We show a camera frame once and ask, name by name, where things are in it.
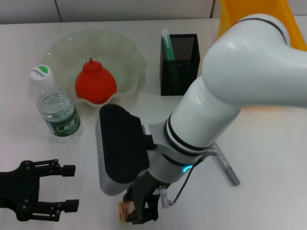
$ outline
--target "clear bowl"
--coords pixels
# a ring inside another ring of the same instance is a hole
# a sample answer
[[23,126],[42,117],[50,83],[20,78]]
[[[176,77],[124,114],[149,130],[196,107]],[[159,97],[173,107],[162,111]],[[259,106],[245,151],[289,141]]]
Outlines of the clear bowl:
[[[75,92],[76,78],[90,58],[100,61],[117,84],[117,92],[102,104],[79,98]],[[146,67],[145,58],[133,40],[106,29],[82,30],[62,38],[44,54],[42,64],[51,68],[55,81],[68,89],[75,103],[86,102],[96,107],[135,92]]]

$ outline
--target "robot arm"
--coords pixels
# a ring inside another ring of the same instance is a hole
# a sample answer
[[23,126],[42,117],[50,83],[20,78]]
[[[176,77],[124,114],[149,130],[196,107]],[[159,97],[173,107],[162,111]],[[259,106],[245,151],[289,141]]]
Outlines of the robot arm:
[[142,127],[118,105],[101,108],[96,128],[100,187],[108,195],[127,188],[123,201],[133,201],[135,210],[126,221],[157,220],[158,189],[199,164],[243,106],[307,105],[307,53],[289,44],[279,20],[248,16],[210,48],[202,76],[166,121]]
[[172,113],[174,132],[204,148],[215,142],[242,106],[306,106],[307,53],[289,44],[286,28],[268,15],[251,15],[232,26],[210,48],[202,76]]

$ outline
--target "black mesh pencil holder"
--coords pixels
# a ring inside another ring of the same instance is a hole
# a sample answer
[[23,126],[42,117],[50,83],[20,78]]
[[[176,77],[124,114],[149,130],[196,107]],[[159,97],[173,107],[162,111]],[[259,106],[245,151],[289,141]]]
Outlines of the black mesh pencil holder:
[[167,60],[161,39],[161,96],[184,95],[197,78],[200,51],[197,34],[171,34],[175,60]]

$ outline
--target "water bottle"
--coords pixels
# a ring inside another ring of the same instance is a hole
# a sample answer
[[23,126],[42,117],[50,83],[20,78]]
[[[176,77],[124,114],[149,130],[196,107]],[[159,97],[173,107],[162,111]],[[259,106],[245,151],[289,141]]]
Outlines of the water bottle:
[[66,88],[54,81],[51,69],[38,65],[31,70],[36,107],[50,131],[62,140],[71,141],[82,134],[80,117]]

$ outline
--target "black robotic gripper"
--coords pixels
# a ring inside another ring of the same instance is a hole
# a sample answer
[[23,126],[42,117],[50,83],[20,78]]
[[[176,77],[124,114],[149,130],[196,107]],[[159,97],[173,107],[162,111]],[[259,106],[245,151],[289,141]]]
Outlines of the black robotic gripper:
[[39,162],[23,161],[14,171],[0,172],[0,208],[13,210],[19,221],[30,219],[59,221],[61,211],[77,212],[79,200],[55,203],[38,201],[40,177],[74,176],[75,170],[74,165],[61,167],[59,161],[55,159]]

